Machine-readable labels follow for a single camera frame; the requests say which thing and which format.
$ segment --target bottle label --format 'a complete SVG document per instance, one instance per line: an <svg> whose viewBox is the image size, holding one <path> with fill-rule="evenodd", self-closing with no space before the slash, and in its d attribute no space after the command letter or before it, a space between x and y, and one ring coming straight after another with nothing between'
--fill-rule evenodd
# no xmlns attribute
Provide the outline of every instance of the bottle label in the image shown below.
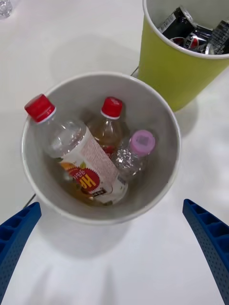
<svg viewBox="0 0 229 305"><path fill-rule="evenodd" d="M114 204L126 193L128 184L88 128L81 142L59 163L79 183L82 193L102 203Z"/></svg>
<svg viewBox="0 0 229 305"><path fill-rule="evenodd" d="M106 155L111 158L112 154L115 152L116 150L116 146L105 146L105 145L101 145L102 149L105 151Z"/></svg>

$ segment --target red bottle cap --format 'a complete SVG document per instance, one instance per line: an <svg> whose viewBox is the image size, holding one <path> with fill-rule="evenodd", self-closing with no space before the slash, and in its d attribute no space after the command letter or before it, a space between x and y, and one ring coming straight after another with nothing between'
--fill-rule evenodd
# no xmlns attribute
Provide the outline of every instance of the red bottle cap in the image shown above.
<svg viewBox="0 0 229 305"><path fill-rule="evenodd" d="M120 117L123 107L123 102L115 97L109 96L105 99L104 105L101 109L101 114L112 119Z"/></svg>
<svg viewBox="0 0 229 305"><path fill-rule="evenodd" d="M40 123L55 113L56 107L44 94L40 94L25 105L27 113Z"/></svg>

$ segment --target trash bin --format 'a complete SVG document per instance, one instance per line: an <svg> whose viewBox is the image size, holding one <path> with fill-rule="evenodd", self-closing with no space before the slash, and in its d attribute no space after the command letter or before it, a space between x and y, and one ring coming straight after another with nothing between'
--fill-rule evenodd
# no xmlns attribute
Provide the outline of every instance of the trash bin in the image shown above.
<svg viewBox="0 0 229 305"><path fill-rule="evenodd" d="M138 77L157 90L173 111L194 99L229 65L229 54L205 55L185 50L159 32L157 28L181 4L195 22L208 28L216 27L229 15L226 0L143 0Z"/></svg>
<svg viewBox="0 0 229 305"><path fill-rule="evenodd" d="M124 102L122 120L130 130L153 130L158 136L147 170L129 184L122 202L93 207L72 197L63 185L54 160L47 158L34 135L29 118L22 136L21 153L25 173L38 197L59 213L86 224L115 224L133 219L152 208L171 187L180 159L180 132L166 101L150 86L120 73L97 72L74 77L46 93L57 106L85 123L100 113L107 96Z"/></svg>

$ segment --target crushed plastic bottle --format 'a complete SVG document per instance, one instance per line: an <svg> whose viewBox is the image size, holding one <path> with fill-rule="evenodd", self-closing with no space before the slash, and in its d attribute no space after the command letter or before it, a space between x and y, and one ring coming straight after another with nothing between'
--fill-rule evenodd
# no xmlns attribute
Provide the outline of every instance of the crushed plastic bottle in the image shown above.
<svg viewBox="0 0 229 305"><path fill-rule="evenodd" d="M130 181L142 172L147 165L147 156L156 146L155 137L147 130L136 131L131 139L122 141L111 160L121 176Z"/></svg>
<svg viewBox="0 0 229 305"><path fill-rule="evenodd" d="M10 0L0 0L0 19L7 18L13 10Z"/></svg>

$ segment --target juice bottle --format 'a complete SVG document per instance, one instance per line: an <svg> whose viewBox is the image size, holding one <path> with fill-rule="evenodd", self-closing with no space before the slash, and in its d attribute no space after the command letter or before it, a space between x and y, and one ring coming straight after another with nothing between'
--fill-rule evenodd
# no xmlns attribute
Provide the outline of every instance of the juice bottle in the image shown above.
<svg viewBox="0 0 229 305"><path fill-rule="evenodd" d="M123 103L115 97L107 97L98 119L89 122L91 134L110 158L119 146L124 131L119 120Z"/></svg>

